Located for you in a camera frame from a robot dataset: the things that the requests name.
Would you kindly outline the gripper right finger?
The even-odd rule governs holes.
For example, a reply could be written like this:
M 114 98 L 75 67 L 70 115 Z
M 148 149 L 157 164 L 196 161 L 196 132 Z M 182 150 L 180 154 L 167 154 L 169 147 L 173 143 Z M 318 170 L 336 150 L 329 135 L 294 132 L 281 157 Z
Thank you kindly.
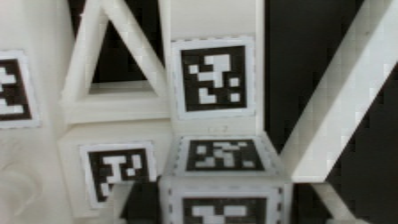
M 294 224 L 368 224 L 349 209 L 329 183 L 295 185 Z

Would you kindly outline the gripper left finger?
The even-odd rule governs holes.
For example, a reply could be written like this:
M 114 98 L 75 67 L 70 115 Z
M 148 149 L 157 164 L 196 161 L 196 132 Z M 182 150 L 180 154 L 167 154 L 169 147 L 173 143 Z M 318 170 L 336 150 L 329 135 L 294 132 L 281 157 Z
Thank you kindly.
M 160 224 L 159 184 L 118 183 L 100 211 L 98 224 Z

